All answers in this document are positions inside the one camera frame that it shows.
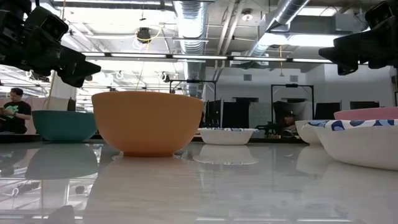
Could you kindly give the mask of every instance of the person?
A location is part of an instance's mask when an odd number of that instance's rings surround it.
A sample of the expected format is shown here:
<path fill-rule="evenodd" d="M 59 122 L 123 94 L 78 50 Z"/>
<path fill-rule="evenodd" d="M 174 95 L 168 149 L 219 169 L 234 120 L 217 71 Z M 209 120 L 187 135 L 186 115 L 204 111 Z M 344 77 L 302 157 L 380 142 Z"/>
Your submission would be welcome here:
<path fill-rule="evenodd" d="M 26 133 L 25 120 L 30 120 L 32 108 L 29 104 L 22 101 L 23 94 L 24 91 L 20 88 L 11 89 L 11 102 L 0 108 L 0 133 Z"/>
<path fill-rule="evenodd" d="M 293 111 L 286 113 L 283 116 L 282 121 L 280 121 L 280 124 L 282 125 L 283 129 L 295 131 L 296 125 L 295 125 L 295 116 L 293 114 Z"/>

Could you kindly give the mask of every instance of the white wall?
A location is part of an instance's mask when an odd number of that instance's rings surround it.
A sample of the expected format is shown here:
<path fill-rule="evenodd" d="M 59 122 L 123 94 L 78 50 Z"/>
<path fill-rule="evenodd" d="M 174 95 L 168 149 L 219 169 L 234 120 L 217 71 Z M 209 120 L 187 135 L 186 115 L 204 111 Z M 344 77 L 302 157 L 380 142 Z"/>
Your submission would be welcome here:
<path fill-rule="evenodd" d="M 207 68 L 207 79 L 213 78 L 214 70 Z M 251 74 L 252 81 L 243 81 L 244 74 Z M 234 97 L 250 97 L 259 98 L 260 102 L 271 102 L 271 85 L 272 84 L 286 84 L 290 82 L 291 75 L 298 75 L 297 84 L 305 84 L 306 76 L 301 73 L 299 69 L 284 69 L 284 77 L 280 76 L 280 69 L 269 71 L 269 69 L 249 69 L 243 70 L 240 68 L 225 68 L 220 76 L 217 84 L 217 99 L 225 100 L 225 102 L 232 102 Z M 281 98 L 306 98 L 311 99 L 302 88 L 284 88 L 274 87 L 274 101 Z M 213 101 L 214 92 L 208 87 L 205 87 L 203 94 L 204 100 Z"/>
<path fill-rule="evenodd" d="M 378 101 L 380 106 L 394 106 L 390 67 L 371 70 L 363 65 L 355 73 L 339 76 L 336 65 L 320 65 L 307 73 L 307 82 L 315 86 L 317 103 L 342 101 L 343 110 L 349 110 L 350 101 Z"/>

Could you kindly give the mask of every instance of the white countertop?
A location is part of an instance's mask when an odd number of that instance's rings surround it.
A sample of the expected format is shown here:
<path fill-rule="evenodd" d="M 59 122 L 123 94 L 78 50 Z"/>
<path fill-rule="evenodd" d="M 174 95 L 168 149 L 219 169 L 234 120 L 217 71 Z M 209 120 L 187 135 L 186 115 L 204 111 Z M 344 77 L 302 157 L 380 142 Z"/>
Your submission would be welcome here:
<path fill-rule="evenodd" d="M 181 156 L 131 158 L 97 143 L 1 144 L 0 224 L 44 223 L 65 205 L 50 223 L 398 223 L 398 172 L 323 149 L 191 143 Z"/>

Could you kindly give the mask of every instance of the bowl rim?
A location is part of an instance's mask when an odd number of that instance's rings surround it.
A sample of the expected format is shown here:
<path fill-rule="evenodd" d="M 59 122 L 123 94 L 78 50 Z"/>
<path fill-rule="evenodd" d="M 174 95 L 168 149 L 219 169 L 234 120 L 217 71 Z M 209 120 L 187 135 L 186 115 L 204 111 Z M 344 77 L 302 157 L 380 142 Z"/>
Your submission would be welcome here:
<path fill-rule="evenodd" d="M 93 96 L 91 96 L 91 99 L 97 98 L 102 95 L 154 95 L 154 96 L 169 95 L 169 96 L 175 97 L 175 98 L 185 98 L 185 99 L 197 100 L 197 101 L 204 103 L 202 100 L 192 97 L 192 96 L 184 96 L 184 95 L 171 94 L 171 93 L 147 92 L 147 91 L 110 91 L 110 92 L 104 92 L 104 93 L 96 93 Z"/>
<path fill-rule="evenodd" d="M 33 110 L 33 113 L 41 113 L 41 112 L 51 112 L 51 113 L 75 113 L 75 114 L 94 114 L 92 112 L 88 112 L 88 113 L 82 113 L 82 112 L 78 112 L 78 111 L 58 111 L 58 110 Z"/>

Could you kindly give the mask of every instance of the lamp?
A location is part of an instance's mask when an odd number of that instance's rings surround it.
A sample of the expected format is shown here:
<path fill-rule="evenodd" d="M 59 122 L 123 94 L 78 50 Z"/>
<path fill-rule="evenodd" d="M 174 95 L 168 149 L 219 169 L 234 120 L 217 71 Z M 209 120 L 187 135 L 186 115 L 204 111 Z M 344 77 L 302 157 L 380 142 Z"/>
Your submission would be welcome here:
<path fill-rule="evenodd" d="M 251 14 L 252 9 L 243 9 L 242 10 L 242 20 L 243 21 L 250 21 L 251 19 L 253 19 L 253 16 Z"/>

